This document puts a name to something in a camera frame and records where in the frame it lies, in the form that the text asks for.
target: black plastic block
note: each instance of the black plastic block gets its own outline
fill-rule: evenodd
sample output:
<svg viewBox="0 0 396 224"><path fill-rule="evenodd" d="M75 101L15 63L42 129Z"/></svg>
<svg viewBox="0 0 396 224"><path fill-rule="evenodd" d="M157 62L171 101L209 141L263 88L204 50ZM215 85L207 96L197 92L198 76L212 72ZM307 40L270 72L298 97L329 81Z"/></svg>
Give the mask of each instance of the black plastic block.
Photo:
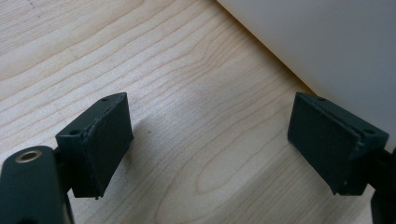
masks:
<svg viewBox="0 0 396 224"><path fill-rule="evenodd" d="M362 195L389 135L332 102L297 92L288 138L332 189Z"/></svg>

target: white surface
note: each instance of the white surface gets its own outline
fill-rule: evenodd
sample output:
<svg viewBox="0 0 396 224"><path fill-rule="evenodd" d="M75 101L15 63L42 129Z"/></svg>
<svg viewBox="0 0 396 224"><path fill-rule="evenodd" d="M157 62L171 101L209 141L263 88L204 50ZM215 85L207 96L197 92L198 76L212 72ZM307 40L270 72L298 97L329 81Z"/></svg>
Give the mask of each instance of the white surface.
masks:
<svg viewBox="0 0 396 224"><path fill-rule="evenodd" d="M396 1L219 2L316 94L396 147Z"/></svg>

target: clamp jaw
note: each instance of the clamp jaw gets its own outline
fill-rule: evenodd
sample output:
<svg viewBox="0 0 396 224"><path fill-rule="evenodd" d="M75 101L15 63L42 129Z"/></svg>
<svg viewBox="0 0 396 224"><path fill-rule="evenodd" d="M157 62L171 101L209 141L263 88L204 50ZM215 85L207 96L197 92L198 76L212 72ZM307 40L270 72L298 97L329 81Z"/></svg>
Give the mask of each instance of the clamp jaw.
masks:
<svg viewBox="0 0 396 224"><path fill-rule="evenodd" d="M125 92L107 96L56 134L58 147L8 157L0 176L0 223L74 223L67 191L103 197L134 139Z"/></svg>
<svg viewBox="0 0 396 224"><path fill-rule="evenodd" d="M329 100L296 93L289 141L333 194L362 195L372 185L374 224L396 223L396 155L384 149L388 137Z"/></svg>

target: light wooden surface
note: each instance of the light wooden surface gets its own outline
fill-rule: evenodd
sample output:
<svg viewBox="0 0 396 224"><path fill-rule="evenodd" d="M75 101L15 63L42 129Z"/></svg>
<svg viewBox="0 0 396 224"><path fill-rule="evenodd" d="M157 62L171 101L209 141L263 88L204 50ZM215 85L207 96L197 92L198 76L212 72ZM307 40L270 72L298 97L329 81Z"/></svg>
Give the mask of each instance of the light wooden surface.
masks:
<svg viewBox="0 0 396 224"><path fill-rule="evenodd" d="M135 140L77 223L371 223L372 189L332 196L287 141L309 89L215 1L2 1L0 74L1 163L128 92Z"/></svg>

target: wooden table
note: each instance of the wooden table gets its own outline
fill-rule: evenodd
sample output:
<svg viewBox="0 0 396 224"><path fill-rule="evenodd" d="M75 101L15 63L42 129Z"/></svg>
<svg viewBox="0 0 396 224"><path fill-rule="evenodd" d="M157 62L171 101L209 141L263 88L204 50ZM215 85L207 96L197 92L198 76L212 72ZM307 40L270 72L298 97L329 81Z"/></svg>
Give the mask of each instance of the wooden table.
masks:
<svg viewBox="0 0 396 224"><path fill-rule="evenodd" d="M126 91L135 140L77 223L371 223L287 141L310 91L216 1L3 1L0 162Z"/></svg>

